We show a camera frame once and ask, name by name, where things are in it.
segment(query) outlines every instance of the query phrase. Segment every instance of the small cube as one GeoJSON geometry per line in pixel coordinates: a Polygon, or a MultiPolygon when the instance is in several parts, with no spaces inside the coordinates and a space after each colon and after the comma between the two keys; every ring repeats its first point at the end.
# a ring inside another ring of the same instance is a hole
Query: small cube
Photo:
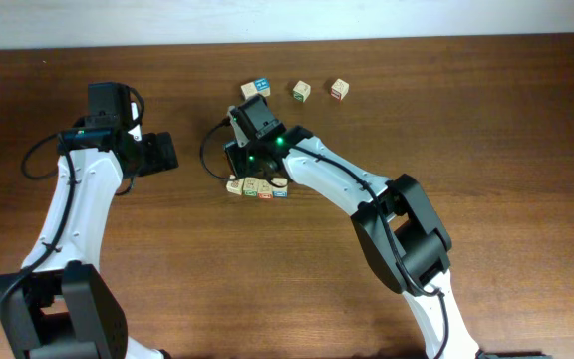
{"type": "Polygon", "coordinates": [[[271,199],[273,197],[274,187],[267,180],[262,179],[258,184],[258,197],[271,199]]]}
{"type": "Polygon", "coordinates": [[[258,196],[259,185],[260,179],[247,178],[245,179],[245,184],[243,185],[243,193],[249,196],[258,196]]]}
{"type": "Polygon", "coordinates": [[[331,87],[331,96],[335,97],[339,101],[345,98],[345,95],[349,92],[349,84],[341,79],[336,80],[334,85],[331,87]]]}
{"type": "Polygon", "coordinates": [[[302,81],[298,81],[298,84],[294,87],[294,98],[300,102],[305,102],[309,93],[311,93],[311,86],[302,81]]]}
{"type": "MultiPolygon", "coordinates": [[[[235,175],[230,175],[229,176],[231,179],[235,179],[236,176],[235,175]]],[[[227,191],[230,193],[234,193],[234,194],[238,194],[238,195],[242,195],[243,194],[243,182],[245,181],[245,179],[236,179],[236,180],[230,180],[227,182],[227,191]]]]}
{"type": "Polygon", "coordinates": [[[265,78],[260,78],[254,81],[254,86],[256,87],[256,91],[264,97],[269,96],[271,93],[269,89],[269,81],[267,81],[265,78]]]}
{"type": "Polygon", "coordinates": [[[245,98],[245,100],[258,94],[258,91],[256,90],[256,85],[254,85],[253,82],[241,86],[240,89],[243,91],[243,97],[245,98]]]}
{"type": "Polygon", "coordinates": [[[273,179],[272,182],[274,182],[276,185],[280,185],[280,187],[272,186],[272,195],[274,198],[286,198],[288,182],[287,179],[273,179]]]}

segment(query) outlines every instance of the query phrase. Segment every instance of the table surface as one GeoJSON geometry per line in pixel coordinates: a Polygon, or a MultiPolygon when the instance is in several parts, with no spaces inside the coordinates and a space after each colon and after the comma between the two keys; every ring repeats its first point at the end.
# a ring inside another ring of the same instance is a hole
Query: table surface
{"type": "MultiPolygon", "coordinates": [[[[19,268],[54,192],[54,179],[22,177],[24,152],[85,114],[87,84],[119,81],[145,97],[146,132],[172,133],[180,163],[138,179],[108,216],[102,275],[135,339],[179,358],[422,352],[343,212],[295,184],[287,199],[236,196],[201,168],[200,139],[258,77],[287,126],[423,185],[483,348],[574,358],[574,35],[0,52],[0,273],[19,268]],[[337,78],[351,87],[342,103],[328,94],[337,78]],[[312,86],[304,104],[298,80],[312,86]]],[[[208,150],[222,175],[231,137],[208,150]]],[[[55,161],[42,149],[31,170],[55,161]]]]}

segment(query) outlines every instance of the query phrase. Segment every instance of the white wall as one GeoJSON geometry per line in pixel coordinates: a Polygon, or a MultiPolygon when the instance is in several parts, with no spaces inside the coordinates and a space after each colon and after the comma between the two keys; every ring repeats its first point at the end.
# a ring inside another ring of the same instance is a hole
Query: white wall
{"type": "Polygon", "coordinates": [[[574,32],[574,0],[0,0],[0,49],[574,32]]]}

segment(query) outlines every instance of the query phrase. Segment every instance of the row of blocks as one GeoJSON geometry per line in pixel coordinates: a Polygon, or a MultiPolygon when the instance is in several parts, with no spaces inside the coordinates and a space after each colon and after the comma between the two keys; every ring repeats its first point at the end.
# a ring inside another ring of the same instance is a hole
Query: row of blocks
{"type": "MultiPolygon", "coordinates": [[[[250,97],[261,94],[264,97],[269,96],[271,94],[271,89],[269,88],[269,82],[265,78],[260,78],[256,81],[252,81],[240,87],[243,91],[243,97],[245,100],[249,99],[250,97]]],[[[338,101],[342,101],[345,98],[345,95],[349,92],[349,84],[343,81],[342,79],[336,80],[334,85],[331,87],[331,96],[338,99],[338,101]]],[[[311,86],[309,84],[298,81],[296,86],[293,90],[294,98],[300,102],[305,102],[311,93],[311,86]]]]}
{"type": "Polygon", "coordinates": [[[287,179],[272,179],[273,186],[265,179],[246,178],[230,180],[227,183],[227,191],[238,195],[257,196],[263,199],[286,198],[287,179]]]}

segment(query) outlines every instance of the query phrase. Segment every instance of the cube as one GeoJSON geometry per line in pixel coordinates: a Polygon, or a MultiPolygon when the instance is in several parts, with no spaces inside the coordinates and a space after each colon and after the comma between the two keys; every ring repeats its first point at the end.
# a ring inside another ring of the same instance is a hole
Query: cube
{"type": "Polygon", "coordinates": [[[265,78],[260,78],[254,81],[254,86],[256,86],[256,91],[258,91],[258,93],[264,97],[269,96],[271,93],[269,89],[269,81],[267,81],[265,78]]]}
{"type": "Polygon", "coordinates": [[[331,96],[335,97],[339,101],[342,101],[348,92],[349,84],[344,82],[342,79],[336,80],[334,85],[331,86],[331,96]]]}
{"type": "Polygon", "coordinates": [[[311,93],[311,86],[302,81],[298,81],[294,87],[294,98],[300,102],[305,102],[309,96],[309,93],[311,93]]]}
{"type": "MultiPolygon", "coordinates": [[[[235,175],[229,176],[231,179],[235,179],[235,175]]],[[[245,179],[230,180],[227,182],[227,191],[230,193],[242,195],[243,194],[243,182],[245,179]]]]}
{"type": "Polygon", "coordinates": [[[286,198],[287,197],[287,179],[273,179],[272,182],[278,185],[284,185],[284,187],[272,186],[272,195],[274,198],[286,198]]]}
{"type": "Polygon", "coordinates": [[[245,100],[258,94],[258,91],[256,90],[256,85],[254,85],[253,82],[241,86],[240,89],[243,91],[243,97],[245,98],[245,100]]]}
{"type": "Polygon", "coordinates": [[[258,196],[259,185],[260,185],[260,179],[255,178],[245,179],[245,184],[243,185],[243,194],[249,196],[258,196]]]}
{"type": "Polygon", "coordinates": [[[267,180],[262,179],[258,184],[258,197],[271,199],[273,197],[274,187],[267,180]]]}

